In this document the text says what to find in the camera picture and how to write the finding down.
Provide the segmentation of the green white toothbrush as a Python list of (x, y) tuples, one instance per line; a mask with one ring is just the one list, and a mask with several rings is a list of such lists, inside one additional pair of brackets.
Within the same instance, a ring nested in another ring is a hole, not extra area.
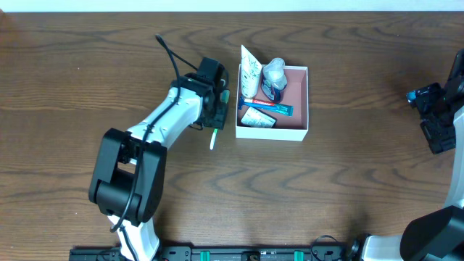
[[(220, 95), (220, 106), (222, 107), (223, 114), (224, 114), (224, 117), (222, 119), (222, 123), (225, 122), (225, 119), (226, 119), (226, 116), (227, 116), (229, 97), (230, 97), (230, 91), (229, 90), (224, 90)], [(214, 149), (215, 141), (216, 141), (216, 138), (217, 138), (217, 135), (218, 135), (218, 131), (219, 131), (219, 128), (215, 128), (213, 133), (212, 133), (212, 137), (211, 137), (211, 141), (210, 141), (210, 150), (211, 151)]]

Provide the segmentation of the white lotion tube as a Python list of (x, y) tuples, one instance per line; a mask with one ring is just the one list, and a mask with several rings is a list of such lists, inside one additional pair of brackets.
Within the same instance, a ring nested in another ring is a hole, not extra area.
[(241, 46), (241, 94), (245, 98), (252, 99), (257, 95), (261, 71), (260, 62)]

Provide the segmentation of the green white soap box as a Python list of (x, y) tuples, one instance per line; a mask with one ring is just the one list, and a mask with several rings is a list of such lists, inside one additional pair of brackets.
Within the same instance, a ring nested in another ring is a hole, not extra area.
[(254, 107), (249, 107), (241, 119), (241, 124), (252, 128), (272, 128), (276, 124), (276, 119)]

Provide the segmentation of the blue soap pump bottle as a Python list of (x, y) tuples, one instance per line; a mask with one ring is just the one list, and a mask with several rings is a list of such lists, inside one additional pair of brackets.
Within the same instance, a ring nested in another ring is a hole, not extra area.
[(262, 69), (261, 89), (266, 97), (273, 103), (280, 103), (283, 92), (287, 86), (284, 73), (285, 62), (281, 58), (274, 58)]

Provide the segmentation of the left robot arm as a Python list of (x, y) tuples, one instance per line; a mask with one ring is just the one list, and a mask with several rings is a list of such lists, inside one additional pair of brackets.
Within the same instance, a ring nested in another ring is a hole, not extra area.
[(157, 258), (153, 216), (162, 198), (167, 151), (193, 125), (223, 129), (229, 94), (225, 67), (204, 58), (194, 72), (171, 83), (165, 100), (144, 120), (104, 134), (88, 198), (112, 222), (126, 260)]

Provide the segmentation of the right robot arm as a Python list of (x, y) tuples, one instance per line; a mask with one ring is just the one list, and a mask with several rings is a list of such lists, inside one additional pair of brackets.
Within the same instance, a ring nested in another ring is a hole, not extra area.
[(411, 221), (399, 236), (366, 236), (353, 242), (347, 260), (463, 259), (463, 50), (454, 58), (444, 86), (407, 94), (433, 154), (455, 150), (452, 179), (442, 209)]

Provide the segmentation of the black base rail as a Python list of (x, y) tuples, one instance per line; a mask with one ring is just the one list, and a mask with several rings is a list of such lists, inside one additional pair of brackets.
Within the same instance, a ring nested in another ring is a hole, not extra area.
[(187, 245), (153, 247), (84, 248), (70, 250), (71, 261), (337, 261), (359, 260), (362, 253), (359, 244), (316, 243), (302, 247), (194, 247)]

